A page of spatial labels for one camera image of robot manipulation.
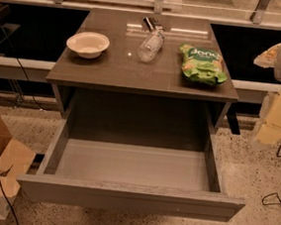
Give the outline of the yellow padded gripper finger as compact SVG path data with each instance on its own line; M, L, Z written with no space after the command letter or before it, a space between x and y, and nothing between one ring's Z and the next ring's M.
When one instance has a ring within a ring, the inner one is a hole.
M268 150L281 140L281 131L268 127L266 124L254 128L251 137L251 146L256 150Z

